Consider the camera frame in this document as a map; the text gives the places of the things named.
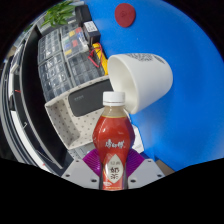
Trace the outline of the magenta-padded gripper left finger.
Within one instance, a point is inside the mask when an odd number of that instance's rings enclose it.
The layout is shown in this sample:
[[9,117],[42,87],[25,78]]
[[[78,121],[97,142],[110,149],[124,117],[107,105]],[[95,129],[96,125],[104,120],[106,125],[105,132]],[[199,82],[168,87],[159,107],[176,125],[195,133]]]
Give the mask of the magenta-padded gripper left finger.
[[73,161],[62,177],[84,188],[99,189],[101,163],[97,150],[88,150],[86,153],[82,149],[73,150],[70,155]]

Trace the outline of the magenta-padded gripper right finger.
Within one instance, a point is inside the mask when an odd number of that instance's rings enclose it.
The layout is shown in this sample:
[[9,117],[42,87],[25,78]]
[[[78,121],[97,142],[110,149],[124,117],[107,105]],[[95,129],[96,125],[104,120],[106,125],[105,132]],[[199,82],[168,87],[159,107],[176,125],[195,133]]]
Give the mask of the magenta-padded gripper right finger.
[[127,157],[127,186],[135,189],[150,184],[164,174],[152,159],[145,159],[134,149],[129,151]]

